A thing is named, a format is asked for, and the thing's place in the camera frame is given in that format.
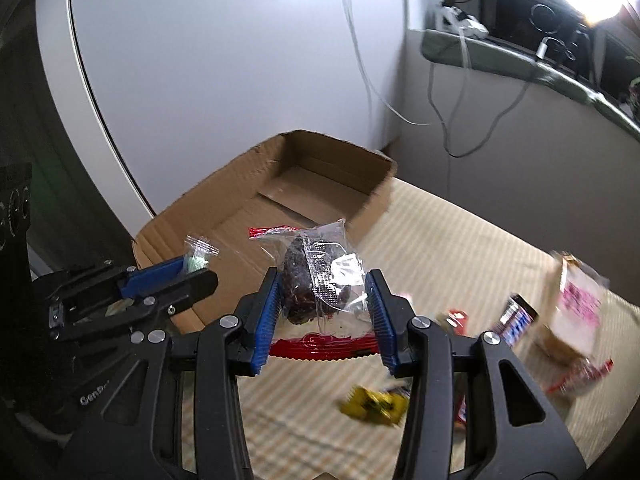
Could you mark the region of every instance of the dark brown food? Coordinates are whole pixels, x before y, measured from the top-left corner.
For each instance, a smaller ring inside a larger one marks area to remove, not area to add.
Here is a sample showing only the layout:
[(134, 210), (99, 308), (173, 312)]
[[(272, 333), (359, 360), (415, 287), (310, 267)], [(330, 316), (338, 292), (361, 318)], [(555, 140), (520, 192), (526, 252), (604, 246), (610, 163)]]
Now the dark brown food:
[(282, 262), (282, 311), (293, 324), (303, 324), (319, 316), (332, 316), (337, 308), (344, 307), (351, 293), (349, 285), (339, 287), (339, 293), (336, 293), (335, 283), (330, 281), (331, 262), (343, 256), (344, 249), (322, 238), (312, 239), (310, 243), (313, 254), (317, 256), (312, 267), (318, 277), (320, 290), (314, 290), (302, 237), (296, 237), (292, 241)]

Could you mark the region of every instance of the cardboard box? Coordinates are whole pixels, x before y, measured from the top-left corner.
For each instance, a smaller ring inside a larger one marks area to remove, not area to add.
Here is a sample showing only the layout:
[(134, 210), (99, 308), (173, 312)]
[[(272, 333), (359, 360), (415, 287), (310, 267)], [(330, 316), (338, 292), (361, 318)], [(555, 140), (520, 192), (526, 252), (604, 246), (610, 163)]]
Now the cardboard box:
[(218, 274), (218, 290), (173, 317), (183, 333), (201, 330), (258, 290), (274, 264), (249, 240), (249, 227), (312, 227), (345, 218), (357, 246), (388, 207), (395, 174), (395, 162), (381, 153), (313, 132), (279, 134), (171, 204), (142, 228), (133, 252), (143, 268), (183, 254), (187, 234), (221, 245), (209, 266)]

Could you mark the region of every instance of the tablecloth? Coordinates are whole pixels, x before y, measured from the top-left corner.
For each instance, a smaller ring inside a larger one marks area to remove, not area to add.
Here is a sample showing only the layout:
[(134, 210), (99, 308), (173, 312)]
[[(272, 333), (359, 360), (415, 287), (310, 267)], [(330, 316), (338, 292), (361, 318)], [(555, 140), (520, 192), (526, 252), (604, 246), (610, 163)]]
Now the tablecloth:
[[(395, 180), (392, 201), (358, 247), (367, 269), (379, 268), (392, 293), (407, 294), (417, 314), (450, 308), (469, 316), (470, 334), (495, 323), (506, 298), (521, 294), (537, 311), (548, 303), (554, 260), (543, 251), (446, 200)], [(614, 368), (592, 392), (556, 407), (587, 464), (608, 446), (640, 395), (640, 310), (608, 292), (595, 360)], [(530, 331), (516, 354), (540, 385), (562, 373)], [(379, 356), (337, 362), (269, 358), (256, 378), (239, 378), (244, 433), (256, 476), (307, 480), (392, 477), (402, 426), (374, 426), (338, 410), (354, 384), (384, 388), (393, 379)], [(185, 390), (183, 463), (194, 470), (192, 386)], [(456, 436), (452, 470), (462, 468)]]

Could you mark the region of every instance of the white label sticker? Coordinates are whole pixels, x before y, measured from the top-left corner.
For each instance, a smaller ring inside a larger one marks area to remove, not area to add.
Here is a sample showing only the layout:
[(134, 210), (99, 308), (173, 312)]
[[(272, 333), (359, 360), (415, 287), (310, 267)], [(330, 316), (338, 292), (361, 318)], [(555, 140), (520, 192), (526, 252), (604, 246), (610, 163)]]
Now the white label sticker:
[(354, 254), (345, 254), (331, 262), (331, 272), (334, 275), (334, 283), (338, 286), (363, 285), (362, 265)]

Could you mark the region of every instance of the packaged snack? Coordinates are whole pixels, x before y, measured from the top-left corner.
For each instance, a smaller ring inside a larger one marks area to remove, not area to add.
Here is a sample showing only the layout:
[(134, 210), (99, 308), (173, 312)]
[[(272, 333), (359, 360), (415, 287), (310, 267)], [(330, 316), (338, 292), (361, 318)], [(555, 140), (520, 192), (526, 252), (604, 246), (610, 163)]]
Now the packaged snack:
[(400, 424), (409, 406), (409, 396), (402, 387), (376, 392), (355, 386), (340, 412), (373, 424)]
[[(538, 313), (521, 295), (511, 294), (498, 323), (491, 330), (513, 348), (537, 318)], [(465, 396), (459, 397), (454, 412), (454, 428), (464, 429), (466, 427)]]
[(344, 220), (309, 229), (250, 229), (280, 271), (282, 314), (271, 355), (343, 359), (377, 351), (362, 262)]
[(464, 310), (447, 310), (440, 316), (440, 325), (453, 335), (466, 335), (466, 324), (469, 316)]
[(561, 267), (559, 290), (556, 289), (537, 342), (550, 357), (570, 364), (593, 354), (600, 305), (609, 282), (571, 254), (555, 256)]
[(561, 380), (550, 386), (546, 392), (565, 397), (578, 397), (590, 392), (613, 368), (613, 361), (608, 359), (602, 366), (593, 365), (588, 359), (575, 362)]
[(209, 267), (211, 259), (216, 256), (218, 256), (218, 249), (208, 238), (187, 235), (184, 239), (182, 272), (188, 274)]

